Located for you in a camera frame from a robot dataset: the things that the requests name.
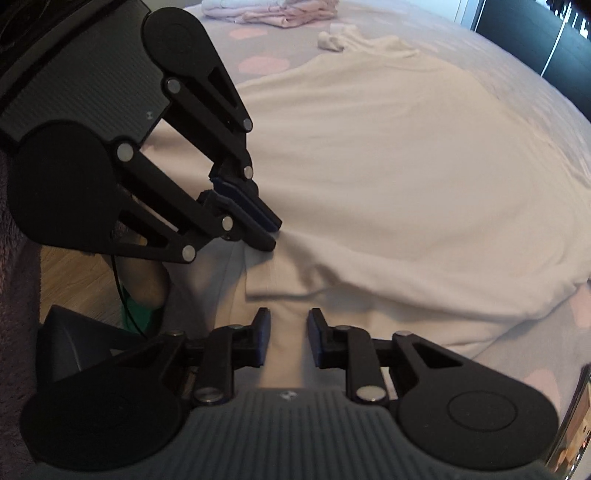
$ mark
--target gray fabric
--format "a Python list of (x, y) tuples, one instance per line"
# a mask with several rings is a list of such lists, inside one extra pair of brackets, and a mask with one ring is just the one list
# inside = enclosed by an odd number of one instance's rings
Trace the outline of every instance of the gray fabric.
[(8, 160), (0, 153), (0, 480), (20, 478), (33, 464), (18, 430), (35, 393), (35, 341), (41, 291), (40, 246), (26, 239), (6, 199)]

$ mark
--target round black disc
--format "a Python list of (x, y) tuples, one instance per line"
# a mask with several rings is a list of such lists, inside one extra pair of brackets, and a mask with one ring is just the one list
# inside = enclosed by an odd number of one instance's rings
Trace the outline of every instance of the round black disc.
[(400, 401), (398, 423), (415, 445), (450, 465), (502, 471), (538, 460), (558, 428), (537, 390), (482, 368), (437, 370)]
[(39, 392), (21, 414), (37, 461), (73, 471), (107, 471), (161, 450), (180, 430), (174, 394), (137, 369), (75, 375)]

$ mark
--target bedsheet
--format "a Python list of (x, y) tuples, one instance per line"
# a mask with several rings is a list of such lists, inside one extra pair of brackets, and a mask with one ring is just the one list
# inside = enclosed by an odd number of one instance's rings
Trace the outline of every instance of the bedsheet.
[[(200, 17), (199, 7), (188, 10)], [(286, 71), (322, 53), (316, 47), (317, 36), (329, 30), (331, 23), (333, 26), (355, 24), (369, 38), (395, 34), (415, 48), (470, 71), (499, 100), (548, 132), (581, 174), (590, 176), (591, 125), (570, 102), (489, 41), (412, 5), (399, 1), (344, 2), (338, 19), (289, 31), (263, 25), (237, 27), (215, 20), (202, 21), (235, 83)], [(237, 249), (240, 247), (217, 245), (212, 255), (224, 258), (235, 254)], [(196, 297), (185, 281), (193, 285), (199, 281), (223, 284), (223, 275), (219, 274), (217, 279), (183, 280), (174, 267), (169, 270), (173, 279), (179, 281), (171, 295), (164, 328), (181, 326), (191, 334), (200, 328), (195, 311), (212, 310), (217, 302)], [(290, 306), (285, 303), (281, 308), (289, 310)], [(243, 315), (246, 317), (243, 321), (247, 322), (249, 312)], [(203, 318), (209, 320), (211, 316), (204, 314)], [(476, 360), (535, 386), (553, 401), (562, 417), (580, 368), (591, 362), (591, 289), (588, 285), (581, 286), (548, 317), (513, 328)], [(257, 375), (257, 372), (243, 372), (238, 384), (248, 383)], [(323, 376), (322, 381), (337, 382), (340, 377)]]

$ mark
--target green object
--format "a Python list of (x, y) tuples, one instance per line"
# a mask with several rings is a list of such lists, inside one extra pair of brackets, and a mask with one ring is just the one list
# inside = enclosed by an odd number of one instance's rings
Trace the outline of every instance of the green object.
[[(129, 312), (137, 326), (142, 330), (142, 332), (147, 333), (149, 330), (152, 330), (155, 326), (155, 323), (158, 322), (159, 318), (161, 318), (161, 309), (159, 310), (150, 310), (149, 308), (142, 307), (141, 305), (137, 304), (133, 298), (129, 295), (129, 292), (125, 290), (125, 287), (121, 287), (123, 298), (125, 300), (125, 304), (129, 309)], [(128, 332), (138, 333), (137, 329), (135, 328), (133, 322), (127, 315), (127, 311), (125, 310), (125, 306), (121, 305), (121, 319), (123, 320), (123, 328)]]

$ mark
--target bed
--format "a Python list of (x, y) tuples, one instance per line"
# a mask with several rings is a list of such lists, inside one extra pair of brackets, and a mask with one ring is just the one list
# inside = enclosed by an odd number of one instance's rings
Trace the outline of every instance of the bed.
[[(504, 105), (527, 123), (546, 132), (571, 166), (580, 175), (591, 179), (591, 124), (568, 100), (488, 40), (417, 7), (398, 0), (342, 2), (338, 18), (333, 21), (314, 22), (289, 30), (210, 20), (203, 18), (199, 5), (187, 10), (201, 19), (236, 84), (306, 64), (323, 53), (317, 47), (322, 31), (355, 25), (366, 38), (395, 34), (412, 48), (469, 71)], [(175, 147), (169, 147), (172, 159)], [(174, 170), (169, 165), (159, 166), (166, 173), (169, 173), (167, 169)], [(165, 309), (163, 330), (182, 328), (190, 336), (198, 336), (213, 326), (235, 323), (229, 320), (236, 318), (228, 311), (233, 308), (232, 302), (224, 303), (220, 297), (234, 294), (236, 287), (228, 285), (231, 274), (224, 258), (237, 253), (234, 247), (224, 248), (214, 250), (214, 259), (210, 262), (210, 265), (224, 265), (224, 268), (213, 268), (202, 278), (197, 278), (195, 271), (191, 273), (183, 267), (167, 266), (173, 286)], [(215, 299), (210, 298), (211, 292), (216, 293)], [(277, 300), (274, 305), (280, 316), (288, 315), (291, 308), (289, 301)], [(249, 316), (258, 306), (260, 303), (256, 302), (248, 307), (242, 306), (244, 323), (249, 322)], [(562, 419), (581, 368), (591, 362), (591, 287), (583, 283), (574, 295), (558, 304), (543, 319), (524, 320), (478, 352), (474, 359), (542, 391)], [(343, 319), (331, 318), (329, 323), (338, 325), (345, 321), (343, 315)], [(302, 383), (344, 385), (338, 372), (312, 375), (312, 379), (303, 379)], [(258, 372), (238, 372), (238, 386), (260, 381)], [(264, 384), (290, 386), (282, 385), (280, 373)]]

